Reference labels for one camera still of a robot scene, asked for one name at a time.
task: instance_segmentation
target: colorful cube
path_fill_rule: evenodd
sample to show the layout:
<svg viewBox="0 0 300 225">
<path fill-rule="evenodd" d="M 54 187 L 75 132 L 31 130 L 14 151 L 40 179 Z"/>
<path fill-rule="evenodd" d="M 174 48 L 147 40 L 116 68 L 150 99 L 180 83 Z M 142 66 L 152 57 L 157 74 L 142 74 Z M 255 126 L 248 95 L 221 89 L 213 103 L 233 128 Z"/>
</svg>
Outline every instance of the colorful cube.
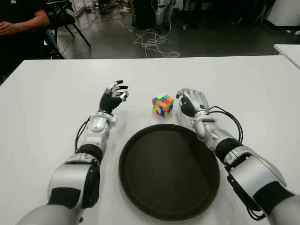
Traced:
<svg viewBox="0 0 300 225">
<path fill-rule="evenodd" d="M 154 113 L 162 117 L 166 117 L 173 109 L 173 103 L 174 98 L 165 94 L 157 95 L 152 99 L 152 110 Z"/>
</svg>

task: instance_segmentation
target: background table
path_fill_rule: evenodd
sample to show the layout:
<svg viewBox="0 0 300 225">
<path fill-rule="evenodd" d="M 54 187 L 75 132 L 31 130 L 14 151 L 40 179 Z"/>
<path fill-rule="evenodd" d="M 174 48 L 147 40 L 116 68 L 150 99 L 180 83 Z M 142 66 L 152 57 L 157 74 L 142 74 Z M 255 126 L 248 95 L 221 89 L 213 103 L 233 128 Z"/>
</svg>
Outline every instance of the background table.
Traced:
<svg viewBox="0 0 300 225">
<path fill-rule="evenodd" d="M 250 56 L 136 60 L 25 61 L 0 86 L 0 224 L 15 224 L 29 210 L 47 202 L 53 171 L 74 153 L 81 123 L 98 108 L 105 87 L 124 79 L 127 102 L 111 131 L 101 164 L 100 199 L 86 210 L 83 225 L 165 225 L 140 212 L 124 194 L 118 176 L 120 153 L 140 129 L 158 123 L 190 127 L 175 101 L 163 119 L 152 113 L 151 99 L 182 87 L 205 93 L 210 105 L 233 113 L 244 129 L 244 144 L 267 158 L 300 193 L 300 74 L 284 56 Z M 237 135 L 222 115 L 219 124 Z M 211 207 L 183 225 L 261 225 L 226 181 Z"/>
<path fill-rule="evenodd" d="M 274 48 L 300 69 L 300 45 L 274 45 Z"/>
</svg>

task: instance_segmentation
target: black shirt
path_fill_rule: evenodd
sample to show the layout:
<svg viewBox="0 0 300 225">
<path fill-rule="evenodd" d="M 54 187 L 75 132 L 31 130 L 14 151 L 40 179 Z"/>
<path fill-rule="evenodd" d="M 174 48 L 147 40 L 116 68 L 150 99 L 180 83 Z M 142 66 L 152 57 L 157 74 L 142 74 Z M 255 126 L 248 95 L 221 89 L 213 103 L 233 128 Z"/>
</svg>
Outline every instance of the black shirt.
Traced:
<svg viewBox="0 0 300 225">
<path fill-rule="evenodd" d="M 45 0 L 0 0 L 0 22 L 28 21 L 44 6 Z M 42 43 L 38 32 L 0 36 L 0 75 L 11 73 L 24 59 L 38 58 Z"/>
<path fill-rule="evenodd" d="M 0 0 L 0 2 L 0 22 L 10 23 L 32 19 L 45 4 L 45 0 Z"/>
</svg>

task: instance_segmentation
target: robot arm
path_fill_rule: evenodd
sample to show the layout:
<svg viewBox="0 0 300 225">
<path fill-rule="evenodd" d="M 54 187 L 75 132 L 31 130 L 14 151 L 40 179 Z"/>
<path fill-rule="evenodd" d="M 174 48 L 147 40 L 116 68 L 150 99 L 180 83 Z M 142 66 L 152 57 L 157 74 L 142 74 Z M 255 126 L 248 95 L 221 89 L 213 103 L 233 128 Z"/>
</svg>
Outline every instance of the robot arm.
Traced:
<svg viewBox="0 0 300 225">
<path fill-rule="evenodd" d="M 208 115 L 203 93 L 183 88 L 179 104 L 198 138 L 210 148 L 228 171 L 227 180 L 249 213 L 262 211 L 273 225 L 300 224 L 300 196 L 288 191 L 279 170 L 266 159 L 221 129 Z"/>
<path fill-rule="evenodd" d="M 86 137 L 64 164 L 58 167 L 48 187 L 48 204 L 24 216 L 18 225 L 75 225 L 82 221 L 86 208 L 93 207 L 99 198 L 100 164 L 105 153 L 109 130 L 116 125 L 112 115 L 129 93 L 123 81 L 111 84 L 104 92 L 99 110 L 90 116 Z"/>
</svg>

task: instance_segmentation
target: round tray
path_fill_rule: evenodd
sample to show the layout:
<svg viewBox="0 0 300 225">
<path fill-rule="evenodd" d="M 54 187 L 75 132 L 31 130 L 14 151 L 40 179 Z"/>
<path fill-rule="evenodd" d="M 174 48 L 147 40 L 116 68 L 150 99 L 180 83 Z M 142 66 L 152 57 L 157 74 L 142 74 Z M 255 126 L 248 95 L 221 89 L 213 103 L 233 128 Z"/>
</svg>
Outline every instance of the round tray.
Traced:
<svg viewBox="0 0 300 225">
<path fill-rule="evenodd" d="M 219 187 L 213 152 L 184 127 L 160 124 L 136 133 L 119 163 L 123 189 L 144 213 L 178 221 L 205 211 Z"/>
</svg>

